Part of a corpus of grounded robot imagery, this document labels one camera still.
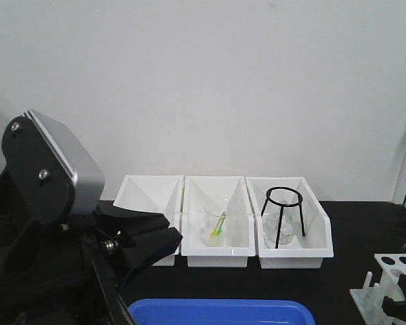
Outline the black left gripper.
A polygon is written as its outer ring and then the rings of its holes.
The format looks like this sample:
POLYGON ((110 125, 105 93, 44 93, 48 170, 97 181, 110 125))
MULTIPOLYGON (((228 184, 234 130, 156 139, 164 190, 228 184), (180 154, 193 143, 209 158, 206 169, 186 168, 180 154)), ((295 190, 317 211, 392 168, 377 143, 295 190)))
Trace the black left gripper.
POLYGON ((99 200, 90 212, 67 209, 58 216, 53 228, 77 246, 82 264, 78 284, 64 295, 73 324, 136 323, 120 288, 177 250, 183 237, 169 226, 162 213, 116 207, 111 200, 99 200))

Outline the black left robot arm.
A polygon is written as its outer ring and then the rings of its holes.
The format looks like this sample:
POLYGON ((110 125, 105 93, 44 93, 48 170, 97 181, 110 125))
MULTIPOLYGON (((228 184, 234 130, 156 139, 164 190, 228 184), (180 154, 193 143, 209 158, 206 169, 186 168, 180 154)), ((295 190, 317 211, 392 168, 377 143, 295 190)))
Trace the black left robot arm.
POLYGON ((133 324, 120 287, 178 247, 161 213, 126 211, 58 169, 0 174, 0 324, 133 324))

